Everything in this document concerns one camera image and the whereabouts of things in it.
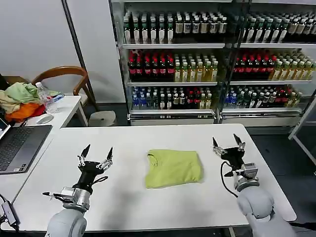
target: laptop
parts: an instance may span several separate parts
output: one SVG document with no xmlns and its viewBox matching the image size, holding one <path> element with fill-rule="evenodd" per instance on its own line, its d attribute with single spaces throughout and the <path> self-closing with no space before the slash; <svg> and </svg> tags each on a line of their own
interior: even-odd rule
<svg viewBox="0 0 316 237">
<path fill-rule="evenodd" d="M 0 175 L 26 172 L 51 128 L 11 127 L 0 115 Z"/>
</svg>

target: white table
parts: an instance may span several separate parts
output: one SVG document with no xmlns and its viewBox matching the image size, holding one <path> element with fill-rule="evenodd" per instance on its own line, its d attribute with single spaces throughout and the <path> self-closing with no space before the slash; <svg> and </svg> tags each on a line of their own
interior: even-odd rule
<svg viewBox="0 0 316 237">
<path fill-rule="evenodd" d="M 59 131 L 61 127 L 64 127 L 68 124 L 76 111 L 79 116 L 82 116 L 81 111 L 83 112 L 83 110 L 80 104 L 80 96 L 65 96 L 61 100 L 57 101 L 57 106 L 58 111 L 53 114 L 53 120 L 49 123 L 46 123 L 47 125 L 50 124 L 53 127 L 38 154 L 36 155 L 29 170 L 26 173 L 21 174 L 0 175 L 0 193 L 11 202 L 15 200 L 17 194 L 23 187 L 27 178 L 30 176 L 32 170 L 35 168 L 40 157 L 43 155 L 48 145 L 51 143 L 54 135 Z M 30 118 L 28 119 L 26 126 L 34 126 L 36 125 L 36 122 L 38 120 L 38 117 Z"/>
<path fill-rule="evenodd" d="M 63 209 L 60 201 L 50 201 L 42 193 L 59 192 L 77 182 L 77 155 L 88 144 L 87 160 L 94 161 L 103 160 L 113 146 L 114 164 L 106 171 L 108 180 L 93 186 L 91 208 L 85 215 L 87 231 L 247 225 L 236 198 L 222 185 L 222 160 L 212 151 L 213 136 L 223 148 L 236 146 L 233 132 L 246 142 L 244 161 L 256 163 L 260 185 L 273 195 L 277 210 L 285 220 L 295 220 L 290 203 L 241 124 L 91 127 L 62 128 L 55 136 L 14 203 L 20 229 L 45 231 L 50 218 Z M 150 149 L 197 151 L 204 181 L 146 189 Z M 225 181 L 233 190 L 233 178 Z"/>
</svg>

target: laptop screen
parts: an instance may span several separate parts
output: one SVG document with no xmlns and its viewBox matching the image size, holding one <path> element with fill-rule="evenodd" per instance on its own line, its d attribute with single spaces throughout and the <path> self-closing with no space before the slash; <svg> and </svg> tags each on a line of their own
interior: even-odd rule
<svg viewBox="0 0 316 237">
<path fill-rule="evenodd" d="M 0 139 L 4 136 L 4 134 L 9 130 L 10 127 L 11 126 L 7 124 L 0 116 Z"/>
</svg>

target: green cloth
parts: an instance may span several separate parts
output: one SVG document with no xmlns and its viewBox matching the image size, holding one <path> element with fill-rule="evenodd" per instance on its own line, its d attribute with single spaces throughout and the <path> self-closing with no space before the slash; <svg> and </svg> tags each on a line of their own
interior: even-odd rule
<svg viewBox="0 0 316 237">
<path fill-rule="evenodd" d="M 16 82 L 5 90 L 5 95 L 23 104 L 37 103 L 41 104 L 38 97 L 38 89 L 31 83 Z M 58 95 L 59 92 L 50 91 L 51 96 Z"/>
<path fill-rule="evenodd" d="M 150 150 L 147 155 L 150 170 L 145 178 L 146 188 L 162 188 L 199 182 L 202 165 L 195 151 Z"/>
</svg>

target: round stool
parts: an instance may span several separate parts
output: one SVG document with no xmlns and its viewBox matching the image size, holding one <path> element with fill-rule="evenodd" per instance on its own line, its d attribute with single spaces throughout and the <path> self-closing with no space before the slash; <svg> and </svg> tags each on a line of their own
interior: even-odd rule
<svg viewBox="0 0 316 237">
<path fill-rule="evenodd" d="M 99 111 L 91 114 L 89 127 L 109 127 L 116 124 L 116 115 L 114 111 Z"/>
</svg>

